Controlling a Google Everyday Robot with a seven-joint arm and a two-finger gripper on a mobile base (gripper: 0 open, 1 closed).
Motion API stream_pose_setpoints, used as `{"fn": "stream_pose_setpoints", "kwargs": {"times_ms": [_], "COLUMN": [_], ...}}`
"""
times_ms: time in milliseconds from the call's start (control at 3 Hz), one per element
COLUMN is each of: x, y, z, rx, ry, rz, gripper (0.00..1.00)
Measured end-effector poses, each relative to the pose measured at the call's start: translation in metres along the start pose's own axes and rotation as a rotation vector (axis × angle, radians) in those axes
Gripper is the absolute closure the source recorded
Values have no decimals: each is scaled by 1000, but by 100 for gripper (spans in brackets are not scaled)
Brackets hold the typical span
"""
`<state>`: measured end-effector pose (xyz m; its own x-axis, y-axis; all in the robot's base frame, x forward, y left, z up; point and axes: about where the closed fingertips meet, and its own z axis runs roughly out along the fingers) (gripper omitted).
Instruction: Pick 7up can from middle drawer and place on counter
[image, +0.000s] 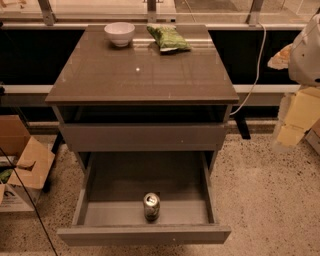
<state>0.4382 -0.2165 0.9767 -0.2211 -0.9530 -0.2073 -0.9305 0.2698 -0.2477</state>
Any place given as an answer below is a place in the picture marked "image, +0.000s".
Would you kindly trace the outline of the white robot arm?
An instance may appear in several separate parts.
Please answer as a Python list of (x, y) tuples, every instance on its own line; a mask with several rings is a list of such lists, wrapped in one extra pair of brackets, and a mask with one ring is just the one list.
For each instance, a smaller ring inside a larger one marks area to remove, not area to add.
[(315, 14), (294, 41), (269, 61), (273, 69), (287, 69), (300, 88), (280, 102), (272, 148), (291, 151), (320, 119), (320, 14)]

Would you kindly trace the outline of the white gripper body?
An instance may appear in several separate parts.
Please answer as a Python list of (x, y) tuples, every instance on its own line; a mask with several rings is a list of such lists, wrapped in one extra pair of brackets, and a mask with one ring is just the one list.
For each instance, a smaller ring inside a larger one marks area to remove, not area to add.
[(308, 87), (299, 90), (291, 97), (285, 124), (289, 127), (309, 130), (320, 119), (320, 90)]

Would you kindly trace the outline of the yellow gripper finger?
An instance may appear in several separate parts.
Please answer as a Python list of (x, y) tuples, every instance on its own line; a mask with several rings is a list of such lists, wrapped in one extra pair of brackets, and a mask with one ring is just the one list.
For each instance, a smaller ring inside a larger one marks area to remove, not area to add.
[(290, 126), (276, 126), (271, 143), (272, 149), (279, 153), (292, 151), (303, 137), (304, 132), (300, 129)]
[(273, 57), (270, 58), (267, 66), (276, 70), (287, 69), (290, 60), (291, 48), (291, 44), (283, 47), (279, 52), (277, 52)]

